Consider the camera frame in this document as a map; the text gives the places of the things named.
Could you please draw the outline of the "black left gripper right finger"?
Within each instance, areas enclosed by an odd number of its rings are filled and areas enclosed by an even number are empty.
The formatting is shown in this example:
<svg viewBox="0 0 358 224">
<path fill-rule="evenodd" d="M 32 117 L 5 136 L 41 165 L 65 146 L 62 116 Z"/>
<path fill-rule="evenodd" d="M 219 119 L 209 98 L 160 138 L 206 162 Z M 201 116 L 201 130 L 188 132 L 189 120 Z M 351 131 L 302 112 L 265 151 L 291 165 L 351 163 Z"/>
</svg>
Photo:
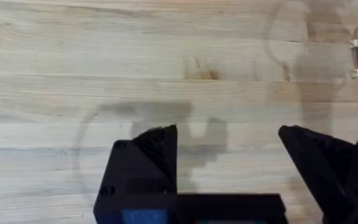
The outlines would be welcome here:
<svg viewBox="0 0 358 224">
<path fill-rule="evenodd" d="M 358 224 L 358 142 L 301 126 L 278 135 L 328 224 Z"/>
</svg>

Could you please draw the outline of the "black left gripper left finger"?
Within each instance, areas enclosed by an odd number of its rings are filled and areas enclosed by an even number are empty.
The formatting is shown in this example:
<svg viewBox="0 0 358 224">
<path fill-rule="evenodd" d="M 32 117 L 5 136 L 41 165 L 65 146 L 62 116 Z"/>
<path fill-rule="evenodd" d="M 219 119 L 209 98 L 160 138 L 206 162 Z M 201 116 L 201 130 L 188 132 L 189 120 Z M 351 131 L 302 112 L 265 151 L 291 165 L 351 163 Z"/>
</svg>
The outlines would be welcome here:
<svg viewBox="0 0 358 224">
<path fill-rule="evenodd" d="M 116 196 L 177 194 L 175 124 L 114 142 L 93 207 L 97 223 L 168 223 L 164 208 L 114 208 Z"/>
</svg>

